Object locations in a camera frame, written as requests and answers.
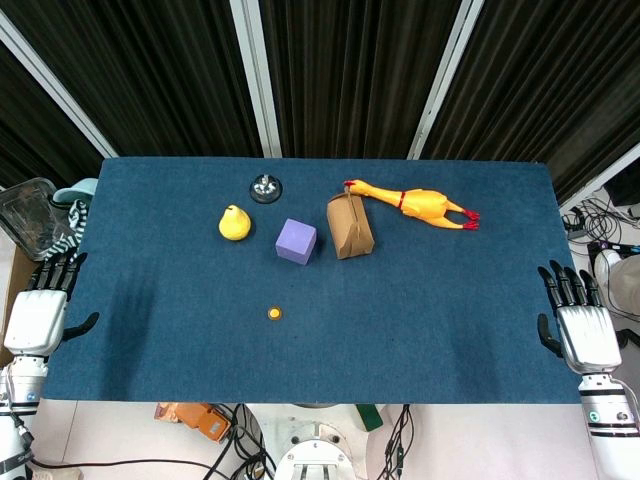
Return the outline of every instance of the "white robotic hand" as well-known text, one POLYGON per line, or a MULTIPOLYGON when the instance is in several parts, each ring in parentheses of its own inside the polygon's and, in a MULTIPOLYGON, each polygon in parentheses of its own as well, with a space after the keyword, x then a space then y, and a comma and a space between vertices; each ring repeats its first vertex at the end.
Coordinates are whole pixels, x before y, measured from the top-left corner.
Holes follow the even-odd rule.
POLYGON ((16 297, 5 335, 15 355, 0 374, 0 480, 26 478, 25 463, 33 454, 29 432, 48 373, 47 361, 61 341, 89 331, 98 314, 79 327, 64 329, 64 316, 80 265, 71 250, 44 262, 27 290, 16 297))
POLYGON ((598 286, 587 272, 580 272, 583 285, 572 269, 554 261, 550 264, 557 282, 545 268, 538 268, 538 272, 545 282, 561 340, 552 337, 546 315, 540 314, 540 341, 582 375, 578 390, 600 473, 611 480, 638 480, 638 405, 629 390, 633 400, 630 408, 623 384, 611 377, 622 358, 609 311, 602 306, 598 286))

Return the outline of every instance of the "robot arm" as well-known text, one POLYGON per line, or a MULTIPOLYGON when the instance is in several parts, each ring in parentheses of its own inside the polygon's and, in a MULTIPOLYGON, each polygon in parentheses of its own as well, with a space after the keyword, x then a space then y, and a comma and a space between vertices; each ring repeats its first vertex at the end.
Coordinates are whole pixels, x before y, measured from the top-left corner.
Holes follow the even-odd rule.
POLYGON ((48 373, 48 358, 62 341, 86 333, 92 314, 79 327, 64 329, 66 307, 86 255, 69 251, 44 262, 20 292, 11 312, 5 347, 15 355, 0 373, 0 480, 26 478, 33 454, 29 427, 48 373))
POLYGON ((555 280, 543 267, 538 272, 547 288, 560 340, 552 337, 548 319, 541 314, 540 341, 582 376, 578 390, 591 449, 601 474, 611 480, 638 479, 638 405, 633 391, 628 389, 627 393, 624 384, 611 376, 622 358, 609 311, 602 306, 598 286, 587 272, 580 272, 583 285, 570 268, 562 268, 553 261, 551 268, 555 280))

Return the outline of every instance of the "curtain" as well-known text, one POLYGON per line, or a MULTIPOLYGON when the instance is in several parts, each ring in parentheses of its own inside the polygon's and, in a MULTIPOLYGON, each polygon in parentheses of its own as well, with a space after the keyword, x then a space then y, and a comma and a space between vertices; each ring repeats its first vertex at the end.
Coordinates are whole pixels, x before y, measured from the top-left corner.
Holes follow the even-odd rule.
POLYGON ((406 158, 459 3, 262 0, 283 155, 406 158))
POLYGON ((102 157, 2 44, 0 72, 0 185, 96 175, 102 157))
POLYGON ((640 2, 487 0, 423 158, 546 163, 558 199, 640 141, 640 2))
POLYGON ((228 1, 0 8, 118 154, 262 155, 228 1))

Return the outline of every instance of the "purple foam block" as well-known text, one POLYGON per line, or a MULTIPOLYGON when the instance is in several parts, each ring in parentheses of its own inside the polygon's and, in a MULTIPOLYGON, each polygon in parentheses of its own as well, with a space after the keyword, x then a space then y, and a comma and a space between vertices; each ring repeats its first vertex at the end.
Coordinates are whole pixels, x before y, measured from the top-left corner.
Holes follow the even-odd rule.
POLYGON ((316 244, 316 229, 287 218, 276 241, 278 256, 306 265, 316 244))

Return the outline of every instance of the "blue table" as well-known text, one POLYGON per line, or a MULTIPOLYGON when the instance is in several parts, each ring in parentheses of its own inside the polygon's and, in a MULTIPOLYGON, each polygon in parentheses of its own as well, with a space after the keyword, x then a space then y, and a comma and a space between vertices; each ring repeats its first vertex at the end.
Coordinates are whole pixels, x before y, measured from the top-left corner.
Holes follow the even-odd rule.
POLYGON ((83 249, 67 325, 101 318, 51 357, 49 398, 578 402, 577 378, 536 333, 549 311, 536 268, 571 264, 542 165, 111 159, 83 249), (249 197, 263 172, 284 186, 270 205, 249 197), (351 178, 442 191, 481 213, 480 230, 437 229, 367 199, 373 253, 338 261, 326 205, 351 178), (239 243, 217 232, 232 203, 254 222, 239 243), (307 266, 276 256, 287 218, 318 229, 307 266))

